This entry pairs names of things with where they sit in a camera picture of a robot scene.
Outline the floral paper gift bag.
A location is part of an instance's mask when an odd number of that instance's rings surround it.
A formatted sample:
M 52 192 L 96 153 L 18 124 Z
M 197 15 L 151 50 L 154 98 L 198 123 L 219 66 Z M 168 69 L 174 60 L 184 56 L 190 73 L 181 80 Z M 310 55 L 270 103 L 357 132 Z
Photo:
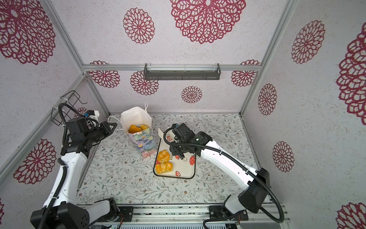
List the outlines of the floral paper gift bag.
M 133 146 L 141 153 L 143 159 L 157 153 L 158 147 L 153 137 L 152 117 L 147 112 L 148 104 L 145 103 L 144 108 L 135 106 L 121 113 L 120 118 L 109 116 L 107 121 L 117 121 L 121 128 L 116 128 L 118 131 L 123 131 L 127 134 Z M 128 130 L 131 125 L 148 125 L 150 128 L 142 132 L 130 134 Z

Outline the flaky fake pastry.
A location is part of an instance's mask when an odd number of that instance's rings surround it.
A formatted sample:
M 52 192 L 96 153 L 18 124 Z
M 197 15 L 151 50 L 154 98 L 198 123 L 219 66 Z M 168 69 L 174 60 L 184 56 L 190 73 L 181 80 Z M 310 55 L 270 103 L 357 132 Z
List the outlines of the flaky fake pastry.
M 155 165 L 155 172 L 157 174 L 169 173 L 173 170 L 173 164 L 171 162 L 160 163 Z

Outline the round knotted fake bread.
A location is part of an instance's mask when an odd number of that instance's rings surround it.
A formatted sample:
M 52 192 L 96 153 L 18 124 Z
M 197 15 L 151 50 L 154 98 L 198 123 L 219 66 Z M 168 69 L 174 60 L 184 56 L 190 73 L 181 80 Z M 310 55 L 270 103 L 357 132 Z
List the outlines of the round knotted fake bread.
M 160 151 L 157 155 L 157 161 L 162 164 L 170 160 L 170 153 L 167 150 Z

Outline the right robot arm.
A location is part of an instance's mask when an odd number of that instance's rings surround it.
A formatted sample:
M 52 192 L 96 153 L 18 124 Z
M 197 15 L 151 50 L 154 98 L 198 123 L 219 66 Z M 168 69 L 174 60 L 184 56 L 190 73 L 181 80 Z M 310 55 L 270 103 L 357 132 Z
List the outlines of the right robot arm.
M 230 195 L 222 205 L 222 213 L 225 215 L 235 214 L 241 210 L 258 213 L 269 191 L 260 182 L 261 180 L 270 188 L 270 175 L 265 169 L 256 169 L 239 161 L 227 153 L 207 133 L 200 131 L 194 133 L 184 123 L 175 124 L 166 131 L 158 130 L 161 143 L 169 146 L 173 156 L 182 159 L 185 153 L 192 153 L 195 157 L 206 159 L 225 172 L 238 186 L 241 191 Z

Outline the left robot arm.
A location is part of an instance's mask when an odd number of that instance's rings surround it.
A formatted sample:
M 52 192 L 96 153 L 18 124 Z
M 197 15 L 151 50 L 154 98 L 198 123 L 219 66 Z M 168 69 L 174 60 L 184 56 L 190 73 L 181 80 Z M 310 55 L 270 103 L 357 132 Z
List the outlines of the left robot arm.
M 54 186 L 41 210 L 34 211 L 30 222 L 36 229 L 87 229 L 99 219 L 116 220 L 119 209 L 113 198 L 81 208 L 76 204 L 78 184 L 85 169 L 90 150 L 109 137 L 116 123 L 78 117 L 65 122 L 66 137 L 60 169 Z

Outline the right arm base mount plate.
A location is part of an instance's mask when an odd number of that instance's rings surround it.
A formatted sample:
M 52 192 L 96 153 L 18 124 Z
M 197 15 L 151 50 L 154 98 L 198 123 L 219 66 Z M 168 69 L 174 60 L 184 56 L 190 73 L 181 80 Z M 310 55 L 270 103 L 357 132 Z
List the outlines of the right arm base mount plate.
M 240 214 L 235 216 L 235 213 L 230 212 L 223 205 L 210 205 L 209 219 L 224 219 L 230 217 L 228 220 L 235 221 L 248 221 L 249 217 L 246 210 L 241 211 Z

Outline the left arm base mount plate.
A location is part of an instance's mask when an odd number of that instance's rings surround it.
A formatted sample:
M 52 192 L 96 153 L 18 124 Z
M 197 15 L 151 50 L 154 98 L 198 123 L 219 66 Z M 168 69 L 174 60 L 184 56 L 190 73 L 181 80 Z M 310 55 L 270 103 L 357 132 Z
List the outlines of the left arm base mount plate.
M 118 207 L 119 211 L 116 216 L 112 216 L 111 218 L 103 217 L 98 220 L 98 222 L 110 222 L 110 223 L 124 223 L 124 222 L 131 222 L 133 216 L 133 206 L 120 206 Z

